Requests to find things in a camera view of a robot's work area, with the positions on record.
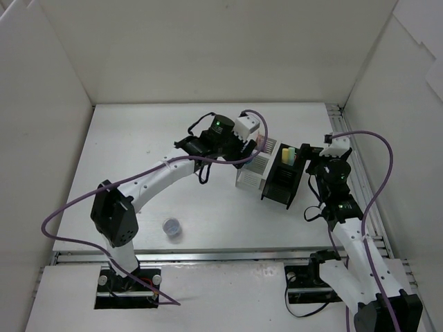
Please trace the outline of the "green highlighter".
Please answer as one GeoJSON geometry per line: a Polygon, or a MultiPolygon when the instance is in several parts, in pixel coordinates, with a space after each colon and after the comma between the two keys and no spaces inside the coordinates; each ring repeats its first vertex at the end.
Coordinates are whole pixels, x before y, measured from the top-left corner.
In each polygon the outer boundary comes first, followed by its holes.
{"type": "Polygon", "coordinates": [[[288,148],[288,164],[293,165],[295,163],[295,159],[296,159],[296,148],[289,147],[288,148]]]}

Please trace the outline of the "yellow highlighter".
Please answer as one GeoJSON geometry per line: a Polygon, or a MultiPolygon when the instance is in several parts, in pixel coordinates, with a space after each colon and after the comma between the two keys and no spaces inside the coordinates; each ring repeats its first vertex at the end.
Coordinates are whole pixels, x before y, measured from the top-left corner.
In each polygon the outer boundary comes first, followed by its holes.
{"type": "Polygon", "coordinates": [[[289,149],[282,148],[281,162],[284,163],[285,165],[288,165],[289,157],[290,157],[289,149]]]}

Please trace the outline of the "small clear glitter jar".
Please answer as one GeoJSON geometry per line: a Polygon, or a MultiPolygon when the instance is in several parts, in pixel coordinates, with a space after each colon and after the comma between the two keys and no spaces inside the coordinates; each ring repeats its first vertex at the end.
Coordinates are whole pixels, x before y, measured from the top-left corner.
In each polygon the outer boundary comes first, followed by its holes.
{"type": "Polygon", "coordinates": [[[169,218],[163,222],[162,225],[163,232],[170,239],[177,238],[182,233],[181,224],[176,218],[169,218]]]}

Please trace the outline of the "blue lidded jar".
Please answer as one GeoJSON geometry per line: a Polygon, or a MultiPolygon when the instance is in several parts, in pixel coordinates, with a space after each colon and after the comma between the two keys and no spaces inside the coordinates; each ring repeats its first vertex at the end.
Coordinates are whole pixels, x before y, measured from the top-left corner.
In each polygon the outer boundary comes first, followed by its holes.
{"type": "Polygon", "coordinates": [[[254,161],[254,158],[250,159],[249,161],[247,161],[246,163],[244,163],[244,166],[251,164],[254,161]]]}

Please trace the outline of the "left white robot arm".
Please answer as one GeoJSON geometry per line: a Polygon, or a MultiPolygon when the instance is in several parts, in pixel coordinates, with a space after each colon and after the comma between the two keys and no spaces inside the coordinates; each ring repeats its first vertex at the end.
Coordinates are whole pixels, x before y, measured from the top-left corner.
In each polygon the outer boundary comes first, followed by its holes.
{"type": "Polygon", "coordinates": [[[213,160],[222,158],[241,168],[256,148],[254,139],[260,120],[249,111],[243,111],[235,120],[212,113],[209,128],[199,136],[192,132],[175,142],[173,150],[154,165],[154,171],[136,180],[110,188],[103,181],[102,190],[94,197],[91,220],[105,239],[114,271],[114,283],[128,291],[138,283],[139,262],[134,253],[133,239],[138,232],[137,213],[157,194],[178,180],[199,174],[205,184],[213,160]]]}

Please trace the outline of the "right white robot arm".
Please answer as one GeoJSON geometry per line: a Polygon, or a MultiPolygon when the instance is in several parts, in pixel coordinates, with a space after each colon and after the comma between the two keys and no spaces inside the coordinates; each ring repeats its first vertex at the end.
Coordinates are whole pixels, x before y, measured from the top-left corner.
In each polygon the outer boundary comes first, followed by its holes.
{"type": "Polygon", "coordinates": [[[323,250],[311,256],[306,276],[315,285],[326,283],[333,289],[353,315],[356,331],[417,331],[423,304],[390,271],[347,185],[351,151],[349,145],[303,144],[297,153],[299,161],[309,163],[306,172],[315,178],[320,216],[353,265],[348,270],[333,251],[323,250]]]}

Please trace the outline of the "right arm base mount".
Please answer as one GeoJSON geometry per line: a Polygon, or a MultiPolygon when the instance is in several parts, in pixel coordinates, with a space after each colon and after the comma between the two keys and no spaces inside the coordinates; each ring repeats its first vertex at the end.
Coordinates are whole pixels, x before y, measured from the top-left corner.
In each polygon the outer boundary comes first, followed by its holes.
{"type": "Polygon", "coordinates": [[[341,302],[332,287],[320,278],[319,268],[327,260],[341,261],[345,267],[349,266],[349,257],[341,259],[336,250],[320,250],[310,254],[308,264],[301,266],[287,266],[284,301],[288,312],[296,318],[307,318],[320,313],[328,305],[341,302]],[[315,304],[320,307],[310,313],[299,314],[291,310],[291,304],[315,304]]]}

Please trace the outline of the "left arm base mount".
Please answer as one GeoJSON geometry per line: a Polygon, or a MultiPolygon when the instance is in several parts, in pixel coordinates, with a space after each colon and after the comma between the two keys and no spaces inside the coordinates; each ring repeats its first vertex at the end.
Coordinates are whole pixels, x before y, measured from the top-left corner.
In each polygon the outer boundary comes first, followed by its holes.
{"type": "Polygon", "coordinates": [[[102,267],[96,287],[95,310],[154,309],[159,295],[130,277],[117,275],[110,267],[102,267]]]}

